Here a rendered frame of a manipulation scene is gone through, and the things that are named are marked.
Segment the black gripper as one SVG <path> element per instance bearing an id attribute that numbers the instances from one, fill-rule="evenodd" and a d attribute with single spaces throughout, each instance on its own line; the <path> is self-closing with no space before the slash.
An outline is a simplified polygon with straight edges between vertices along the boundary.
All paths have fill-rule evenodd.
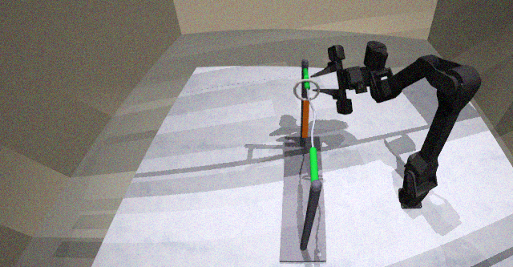
<path id="1" fill-rule="evenodd" d="M 333 99 L 337 100 L 337 113 L 341 115 L 349 115 L 353 111 L 352 100 L 347 99 L 346 90 L 349 88 L 350 79 L 349 72 L 346 72 L 342 66 L 342 60 L 345 59 L 344 48 L 341 45 L 334 45 L 328 48 L 329 60 L 327 67 L 322 71 L 317 72 L 311 77 L 318 77 L 321 75 L 337 72 L 337 83 L 339 89 L 320 89 L 321 93 L 331 95 Z"/>

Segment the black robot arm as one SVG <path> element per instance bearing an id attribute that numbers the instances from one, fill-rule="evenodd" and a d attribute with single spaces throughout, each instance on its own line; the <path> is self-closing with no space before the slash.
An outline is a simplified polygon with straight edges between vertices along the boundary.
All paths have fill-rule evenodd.
<path id="1" fill-rule="evenodd" d="M 367 82 L 362 81 L 362 68 L 346 68 L 351 85 L 348 89 L 355 89 L 359 94 L 368 92 L 367 87 L 370 87 L 371 97 L 377 103 L 395 99 L 405 87 L 424 77 L 437 89 L 438 109 L 433 122 L 421 151 L 407 159 L 403 187 L 398 190 L 402 209 L 422 208 L 422 201 L 429 191 L 438 186 L 436 172 L 439 154 L 460 111 L 475 96 L 482 79 L 473 66 L 463 66 L 435 55 L 421 56 L 393 75 L 390 67 L 385 68 L 388 55 L 385 44 L 368 42 L 364 58 L 366 67 L 362 67 L 366 71 Z M 382 77 L 387 79 L 383 80 Z"/>

